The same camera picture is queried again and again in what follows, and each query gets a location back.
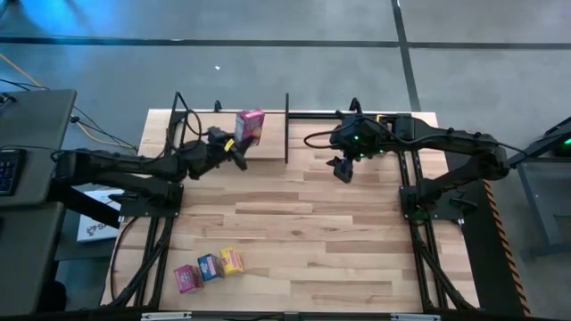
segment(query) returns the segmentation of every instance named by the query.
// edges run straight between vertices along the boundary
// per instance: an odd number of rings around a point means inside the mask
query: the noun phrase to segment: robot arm
[[[329,147],[342,151],[343,158],[335,157],[327,164],[334,167],[334,175],[345,183],[351,182],[353,161],[371,159],[381,152],[431,148],[471,155],[466,165],[435,179],[420,179],[412,186],[415,190],[407,193],[407,203],[432,210],[446,191],[477,179],[497,180],[508,175],[505,150],[488,134],[433,128],[409,114],[385,115],[378,119],[359,111],[347,117],[341,112],[337,115],[342,118],[342,123],[328,133],[331,134]]]
[[[252,139],[237,144],[232,134],[216,127],[209,128],[207,136],[208,143],[187,142],[157,158],[87,149],[57,152],[54,179],[67,185],[93,183],[118,187],[155,205],[176,202],[182,193],[180,182],[186,176],[199,179],[230,160],[241,170],[247,169],[244,154]]]

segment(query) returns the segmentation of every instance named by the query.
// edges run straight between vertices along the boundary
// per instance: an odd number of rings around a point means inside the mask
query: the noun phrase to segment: wooden tabletop
[[[143,154],[153,156],[161,150],[169,114],[149,111]],[[413,116],[437,126],[432,112]],[[201,114],[204,123],[223,124],[230,131],[234,118],[231,113]],[[310,133],[332,129],[339,121],[290,120],[289,163],[285,165],[285,127],[280,125],[284,120],[279,113],[266,118],[261,145],[248,152],[247,171],[225,163],[198,181],[184,182],[183,209],[170,241],[161,309],[421,311],[410,231],[398,202],[401,176],[396,155],[389,152],[355,163],[352,183],[346,185],[325,164],[339,152],[311,150],[302,141]],[[327,140],[324,136],[312,142],[327,144]],[[422,150],[420,159],[425,177],[447,171],[443,152]],[[148,224],[149,219],[140,218],[119,248],[116,291],[140,266]],[[435,221],[434,232],[444,272],[478,306],[459,227]],[[218,255],[228,246],[240,252],[243,274],[207,283],[197,293],[178,293],[175,268],[196,265],[198,257]],[[427,279],[436,303],[430,272]],[[147,293],[153,280],[154,269]],[[108,301],[109,286],[102,303]]]

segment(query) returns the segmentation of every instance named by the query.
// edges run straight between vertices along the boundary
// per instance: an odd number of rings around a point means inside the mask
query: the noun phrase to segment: pink box
[[[234,130],[234,139],[237,143],[249,138],[254,137],[252,145],[260,143],[261,129],[264,124],[266,114],[258,107],[253,111],[242,111],[236,115],[236,128]]]
[[[185,265],[174,270],[180,293],[196,292],[203,288],[203,280],[198,267]]]

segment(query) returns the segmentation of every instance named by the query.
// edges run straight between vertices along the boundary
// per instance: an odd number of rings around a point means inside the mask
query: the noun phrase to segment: orange striped tape
[[[527,304],[527,298],[525,297],[524,286],[521,284],[521,280],[519,279],[519,273],[517,272],[516,261],[514,260],[514,257],[511,253],[511,249],[509,248],[508,237],[506,236],[503,224],[501,223],[498,206],[493,198],[492,186],[488,181],[484,181],[484,189],[486,191],[488,202],[490,203],[490,208],[492,209],[493,219],[495,220],[496,227],[498,228],[498,235],[501,238],[501,245],[503,246],[504,254],[506,255],[506,259],[508,260],[509,270],[511,271],[514,283],[516,284],[516,290],[517,293],[519,294],[519,301],[521,302],[522,310],[524,311],[524,315],[526,317],[530,317],[532,313],[531,310],[529,309],[529,305]]]

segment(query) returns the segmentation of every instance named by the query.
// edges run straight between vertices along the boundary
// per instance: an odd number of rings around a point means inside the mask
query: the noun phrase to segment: concrete floor
[[[400,5],[409,41],[571,42],[567,0],[401,0]],[[0,33],[397,41],[390,0],[22,0],[0,18]],[[79,108],[133,144],[139,143],[146,111],[169,108],[175,91],[195,108],[210,108],[219,99],[231,108],[282,109],[289,92],[293,109],[345,109],[358,96],[367,110],[410,111],[399,48],[2,44],[0,53],[44,86],[78,90]],[[441,127],[481,130],[525,147],[569,116],[569,54],[411,49],[410,59],[420,107],[437,112]],[[0,78],[27,81],[0,66]],[[104,147],[70,126],[64,147],[80,146]],[[493,191],[532,312],[570,319],[571,254],[524,262],[518,254],[538,240],[517,174],[495,183]],[[80,270],[104,276],[104,259],[88,262],[66,263],[58,275],[75,289],[70,309],[97,305],[102,290],[97,283],[73,287]]]

